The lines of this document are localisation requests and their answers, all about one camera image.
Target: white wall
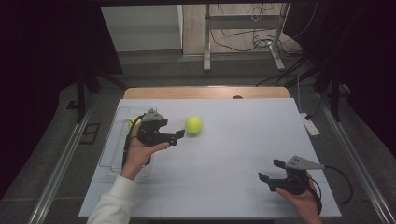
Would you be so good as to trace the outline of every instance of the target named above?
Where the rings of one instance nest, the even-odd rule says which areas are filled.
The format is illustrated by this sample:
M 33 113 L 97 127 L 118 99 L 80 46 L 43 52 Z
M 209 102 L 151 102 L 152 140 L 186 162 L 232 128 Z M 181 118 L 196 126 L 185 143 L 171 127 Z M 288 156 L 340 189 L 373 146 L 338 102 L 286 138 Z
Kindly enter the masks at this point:
M 102 7 L 116 51 L 181 49 L 177 6 Z

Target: white sleeve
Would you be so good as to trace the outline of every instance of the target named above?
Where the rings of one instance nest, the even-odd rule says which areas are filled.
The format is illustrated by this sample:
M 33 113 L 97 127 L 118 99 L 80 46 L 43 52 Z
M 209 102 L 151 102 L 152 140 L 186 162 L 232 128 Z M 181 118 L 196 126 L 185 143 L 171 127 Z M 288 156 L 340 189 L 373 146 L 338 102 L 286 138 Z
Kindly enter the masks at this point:
M 134 207 L 132 199 L 135 189 L 134 181 L 117 176 L 111 190 L 102 194 L 88 218 L 88 223 L 129 223 Z

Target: table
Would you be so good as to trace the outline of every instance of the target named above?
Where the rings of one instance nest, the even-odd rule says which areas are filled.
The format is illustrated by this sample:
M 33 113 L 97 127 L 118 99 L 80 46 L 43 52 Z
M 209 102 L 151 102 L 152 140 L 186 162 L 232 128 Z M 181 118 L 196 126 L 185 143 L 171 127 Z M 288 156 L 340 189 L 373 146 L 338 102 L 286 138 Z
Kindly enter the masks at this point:
M 134 199 L 133 217 L 273 219 L 298 216 L 292 205 L 270 192 L 257 175 L 262 172 L 272 178 L 285 178 L 285 171 L 276 168 L 273 159 L 287 161 L 294 153 L 318 162 L 294 100 L 282 87 L 127 90 L 120 100 L 80 216 L 88 216 L 100 195 L 112 186 L 117 164 L 109 165 L 109 162 L 118 157 L 117 148 L 127 133 L 128 118 L 134 115 L 134 110 L 153 106 L 169 119 L 161 132 L 176 131 L 184 126 L 184 119 L 191 111 L 203 119 L 205 127 L 198 135 L 186 134 L 177 146 L 153 156 L 150 175 L 136 178 L 140 188 Z M 340 217 L 323 172 L 310 173 L 319 183 L 322 201 L 326 204 L 322 215 Z

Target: gray floor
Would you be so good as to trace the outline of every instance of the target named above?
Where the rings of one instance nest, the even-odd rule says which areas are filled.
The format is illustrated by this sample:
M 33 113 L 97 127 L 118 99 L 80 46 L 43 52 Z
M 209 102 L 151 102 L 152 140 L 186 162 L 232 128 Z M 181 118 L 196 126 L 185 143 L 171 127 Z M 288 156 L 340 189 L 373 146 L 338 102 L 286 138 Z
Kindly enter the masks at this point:
M 267 77 L 278 75 L 269 53 L 216 55 L 212 60 L 212 71 L 203 72 L 202 57 L 182 57 L 179 54 L 145 55 L 122 53 L 120 61 L 124 76 L 115 76 L 130 86 L 207 86 L 242 85 L 254 86 Z M 285 59 L 285 65 L 291 66 L 296 59 Z M 290 78 L 303 70 L 297 70 Z M 79 208 L 85 197 L 92 174 L 98 162 L 106 135 L 110 128 L 117 103 L 123 90 L 114 84 L 99 78 L 102 90 L 90 95 L 96 98 L 89 123 L 100 123 L 99 134 L 92 145 L 79 144 L 76 148 L 64 180 L 59 187 L 45 223 L 85 223 L 86 218 L 78 217 Z M 315 77 L 300 83 L 300 105 L 303 112 L 312 114 L 318 107 L 318 97 L 312 90 Z M 271 85 L 274 80 L 264 83 Z M 297 87 L 289 88 L 290 94 L 298 103 Z M 26 223 L 35 204 L 45 187 L 51 171 L 61 156 L 73 128 L 76 126 L 77 111 L 66 109 L 69 101 L 76 100 L 75 86 L 63 90 L 60 104 L 48 131 L 38 144 L 33 156 L 26 163 L 18 178 L 14 181 L 6 196 L 0 202 L 1 223 Z M 396 209 L 396 160 L 348 106 L 347 100 L 340 100 L 341 122 L 371 176 L 386 197 L 392 211 Z M 320 137 L 312 138 L 312 144 L 319 160 L 340 168 L 352 182 L 353 200 L 341 206 L 342 218 L 326 219 L 325 223 L 381 223 L 361 182 L 344 150 L 341 147 L 329 121 L 320 109 L 312 118 L 321 132 Z M 89 141 L 91 135 L 83 135 L 81 140 Z M 345 180 L 335 172 L 325 171 L 337 202 L 347 195 Z M 148 223 L 147 220 L 133 219 L 132 223 Z M 221 223 L 263 223 L 262 221 L 224 221 Z M 276 223 L 302 223 L 300 219 L 276 220 Z

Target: tennis ball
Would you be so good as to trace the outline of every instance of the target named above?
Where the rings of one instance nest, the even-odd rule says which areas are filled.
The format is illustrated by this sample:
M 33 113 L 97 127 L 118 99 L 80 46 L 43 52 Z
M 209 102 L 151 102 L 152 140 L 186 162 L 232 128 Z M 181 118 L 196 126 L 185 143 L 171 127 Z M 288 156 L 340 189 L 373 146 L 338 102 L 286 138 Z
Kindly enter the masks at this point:
M 128 120 L 128 129 L 131 129 L 131 127 L 132 127 L 132 124 L 134 123 L 134 121 L 137 119 L 137 117 L 132 117 L 132 118 L 130 118 L 129 120 Z
M 202 129 L 202 121 L 196 116 L 191 116 L 186 119 L 185 128 L 189 133 L 198 133 Z

